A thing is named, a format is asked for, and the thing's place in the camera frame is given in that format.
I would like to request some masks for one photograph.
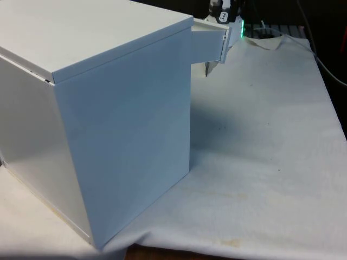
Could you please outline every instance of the table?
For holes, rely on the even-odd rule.
[[[203,73],[193,67],[190,173],[103,253],[137,243],[241,259],[345,259],[347,145],[313,55],[289,39],[277,50],[242,39],[226,64]],[[3,168],[0,178],[2,254],[95,253]]]

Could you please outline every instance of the box lid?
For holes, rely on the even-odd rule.
[[[192,24],[129,0],[1,0],[0,55],[58,83]]]

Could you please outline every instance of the green light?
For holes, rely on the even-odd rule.
[[[243,37],[243,31],[244,31],[244,24],[245,24],[245,20],[242,20],[242,24],[241,24],[241,38]]]

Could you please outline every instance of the white panel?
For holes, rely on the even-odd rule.
[[[0,54],[57,83],[184,30],[192,17],[128,0],[2,0],[0,24]]]
[[[96,246],[189,171],[190,28],[55,86]]]
[[[0,149],[7,168],[92,243],[53,86],[1,56],[0,79]]]

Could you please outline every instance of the white tablecloth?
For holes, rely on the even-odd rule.
[[[313,55],[289,39],[277,50],[241,40],[226,64],[203,73],[193,66],[190,173],[104,252],[138,243],[243,259],[347,259],[347,144]],[[0,171],[0,255],[95,252]]]

